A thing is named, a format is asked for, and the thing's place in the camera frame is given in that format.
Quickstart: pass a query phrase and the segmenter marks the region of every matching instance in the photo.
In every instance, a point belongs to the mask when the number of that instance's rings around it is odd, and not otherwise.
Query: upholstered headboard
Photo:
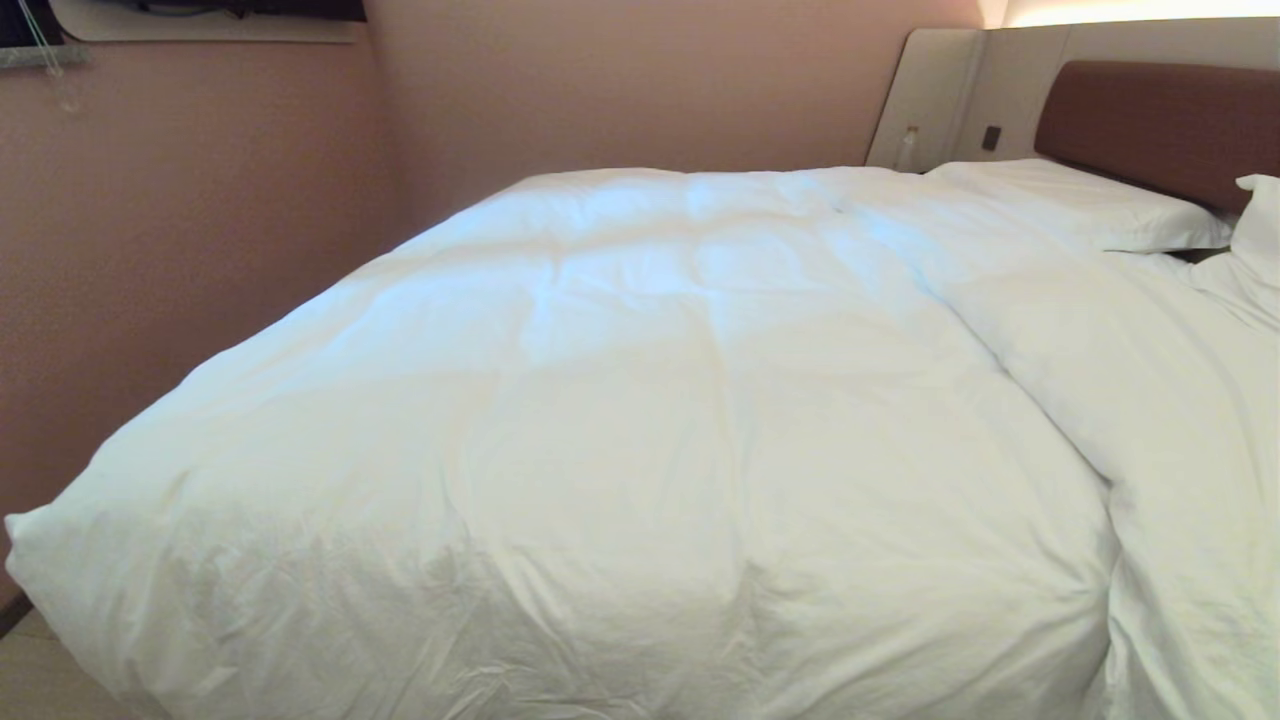
[[[1240,213],[1235,178],[1280,176],[1280,72],[1075,61],[1044,102],[1036,151]]]

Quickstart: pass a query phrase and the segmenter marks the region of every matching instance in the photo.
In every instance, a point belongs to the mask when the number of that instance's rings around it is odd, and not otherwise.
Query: pink wall
[[[0,515],[407,237],[367,42],[92,51],[78,117],[41,73],[0,74]]]
[[[979,0],[366,0],[419,225],[525,176],[861,164],[916,27]]]

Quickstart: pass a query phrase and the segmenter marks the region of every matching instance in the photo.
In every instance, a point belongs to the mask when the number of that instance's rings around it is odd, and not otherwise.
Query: floor
[[[0,720],[133,720],[84,674],[38,612],[0,638]]]

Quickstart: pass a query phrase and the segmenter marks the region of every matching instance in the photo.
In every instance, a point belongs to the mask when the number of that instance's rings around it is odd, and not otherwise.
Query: white pillow
[[[1193,202],[1050,160],[948,163],[929,177],[997,199],[1010,211],[1098,250],[1226,247],[1231,237],[1228,223]]]
[[[1280,332],[1280,178],[1249,176],[1236,183],[1252,190],[1253,200],[1235,225],[1231,251],[1196,265],[1190,282],[1245,323]]]

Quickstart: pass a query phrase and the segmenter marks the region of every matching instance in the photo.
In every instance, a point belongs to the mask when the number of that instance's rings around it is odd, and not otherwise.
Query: white comforter
[[[942,181],[543,177],[206,363],[8,568],[154,717],[1271,717],[1274,368]]]

